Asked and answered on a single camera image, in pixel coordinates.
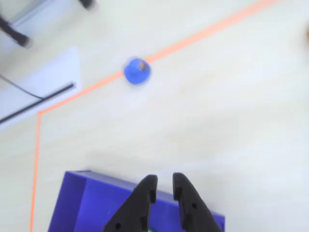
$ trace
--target blue bottle cap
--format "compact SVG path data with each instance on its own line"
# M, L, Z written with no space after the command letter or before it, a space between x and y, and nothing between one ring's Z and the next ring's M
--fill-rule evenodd
M150 75L150 66L144 60L135 58L125 67L126 79L134 85L147 80Z

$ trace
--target black strip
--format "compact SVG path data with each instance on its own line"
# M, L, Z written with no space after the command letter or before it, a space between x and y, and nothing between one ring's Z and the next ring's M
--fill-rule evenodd
M65 91L67 91L67 90L69 90L69 89L71 89L71 88L73 88L73 87L74 87L74 84L72 83L72 84L69 84L69 85L67 85L67 86L65 86L65 87L63 87L63 88L61 88L60 90L58 90L58 91L56 91L56 92L54 92L54 93L52 93L52 94L50 94L50 95L44 97L43 99L38 100L38 101L36 101L35 103L32 103L32 104L30 104L30 105L28 105L28 106L26 106L26 107L24 107L24 108L22 108L22 109L20 109L20 110L18 110L18 111L16 111L16 112L12 113L12 114L10 114L10 115L8 115L8 116L6 116L6 117L0 119L0 124L3 123L3 122L5 122L5 121L7 121L7 120L9 120L9 119L11 119L11 118L13 118L13 117L18 116L19 114L24 113L24 112L27 111L27 110L32 109L33 107L35 107L35 106L37 106L37 105L39 105L39 104L42 104L43 102L45 102L45 101L47 101L47 100L49 100L49 99L51 99L51 98L53 98L53 97L55 97L55 96L57 96L57 95L63 93L63 92L65 92Z

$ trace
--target black cable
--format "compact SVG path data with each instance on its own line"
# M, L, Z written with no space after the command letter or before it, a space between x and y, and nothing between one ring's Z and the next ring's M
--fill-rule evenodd
M21 91L23 91L23 92L25 92L25 93L27 93L27 94L29 94L29 95L35 97L35 98L44 99L44 98L42 98L42 97L39 97L39 96L37 96L37 95L35 95L35 94L32 94L32 93L28 92L27 90L23 89L22 87L18 86L18 85L15 84L14 82L12 82L12 81L10 81L9 79L7 79L6 77L4 77L2 74L0 74L0 78L1 78L2 80L6 81L7 83L11 84L12 86L18 88L19 90L21 90Z

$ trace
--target orange tape line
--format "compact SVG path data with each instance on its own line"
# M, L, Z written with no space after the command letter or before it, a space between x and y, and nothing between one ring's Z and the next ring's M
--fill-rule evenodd
M166 57L169 54L172 54L174 52L177 52L185 47L188 47L202 39L205 39L217 32L220 32L224 29L226 29L227 27L232 26L233 24L248 18L268 7L270 7L271 5L275 4L276 2L279 2L281 0L261 0L258 1L252 5L250 5L249 7L243 9L242 11L220 21L219 23L216 23L196 34L194 34L193 36L190 36L186 39L184 39L183 41L180 41L148 58L146 58L145 60L148 63L152 63L156 60L162 59L164 57ZM33 217L34 217L34 203L35 203L35 192L36 192L36 184L37 184L37 172L38 172L38 156L39 156L39 148L40 148L40 130L41 130L41 116L42 114L45 114L47 112L50 112L66 103L71 102L74 99L77 99L103 85L106 85L120 77L122 77L124 74L122 72L117 72L114 75L111 75L105 79L103 79L102 81L82 90L81 92L75 94L74 96L59 102L43 111L40 111L37 114L37 138L36 138L36 150L35 150L35 162L34 162L34 177L33 177L33 190L32 190L32 204L31 204L31 217L30 217L30 232L33 232Z
M41 117L42 115L38 113L37 114L37 129L36 129L35 158L34 158L32 203L31 203L31 215L30 215L30 232L32 232L33 230L34 202L35 202L35 192L36 192L37 176L38 176L38 157L39 157L39 151L40 151Z

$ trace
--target blue box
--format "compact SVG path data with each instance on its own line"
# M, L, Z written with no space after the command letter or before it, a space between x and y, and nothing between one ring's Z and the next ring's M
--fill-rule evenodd
M48 231L102 232L135 186L92 171L65 172ZM224 216L212 214L224 232ZM178 202L171 194L157 191L157 201L151 205L149 225L156 232L183 232Z

